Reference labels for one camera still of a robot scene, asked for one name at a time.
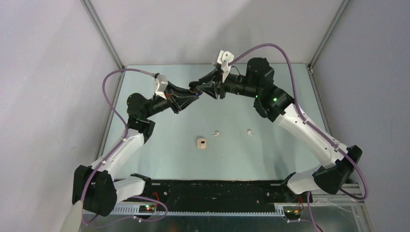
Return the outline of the beige earbud charging case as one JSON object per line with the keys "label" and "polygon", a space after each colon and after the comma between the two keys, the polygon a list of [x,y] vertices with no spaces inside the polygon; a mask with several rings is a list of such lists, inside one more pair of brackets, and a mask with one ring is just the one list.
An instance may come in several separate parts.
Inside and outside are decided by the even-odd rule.
{"label": "beige earbud charging case", "polygon": [[199,137],[197,139],[197,147],[198,149],[206,149],[207,147],[207,140],[204,137]]}

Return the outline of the black earbud charging case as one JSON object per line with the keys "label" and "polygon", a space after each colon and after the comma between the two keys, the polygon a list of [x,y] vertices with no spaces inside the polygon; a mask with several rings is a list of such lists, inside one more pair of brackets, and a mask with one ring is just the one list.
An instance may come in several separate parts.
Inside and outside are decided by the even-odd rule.
{"label": "black earbud charging case", "polygon": [[198,89],[198,86],[202,85],[202,82],[199,81],[192,81],[189,83],[189,91],[196,96],[202,95],[202,91]]}

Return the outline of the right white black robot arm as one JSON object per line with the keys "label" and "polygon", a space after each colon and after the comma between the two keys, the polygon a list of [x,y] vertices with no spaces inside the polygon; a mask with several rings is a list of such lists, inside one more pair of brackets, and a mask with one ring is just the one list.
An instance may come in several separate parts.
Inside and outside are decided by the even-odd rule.
{"label": "right white black robot arm", "polygon": [[253,107],[262,118],[277,122],[303,142],[319,161],[319,166],[290,174],[281,189],[282,198],[294,202],[301,193],[321,189],[336,194],[352,174],[362,155],[356,145],[348,147],[317,125],[296,105],[295,99],[274,85],[274,69],[265,58],[252,58],[245,75],[224,72],[220,65],[189,84],[190,90],[203,92],[214,99],[226,93],[254,98]]}

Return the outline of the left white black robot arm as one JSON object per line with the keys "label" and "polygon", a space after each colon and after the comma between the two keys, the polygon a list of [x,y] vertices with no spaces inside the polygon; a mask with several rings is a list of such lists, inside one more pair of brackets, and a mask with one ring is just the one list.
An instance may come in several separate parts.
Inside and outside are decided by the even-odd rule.
{"label": "left white black robot arm", "polygon": [[117,144],[91,165],[76,168],[72,203],[81,203],[83,209],[107,216],[117,203],[132,196],[141,201],[151,199],[153,188],[145,183],[146,178],[131,175],[116,181],[116,175],[131,155],[151,137],[155,122],[149,120],[149,117],[168,108],[178,114],[199,99],[202,94],[199,85],[199,81],[193,81],[185,89],[168,83],[165,89],[150,99],[140,93],[131,94],[126,101],[128,120],[125,121],[125,130]]}

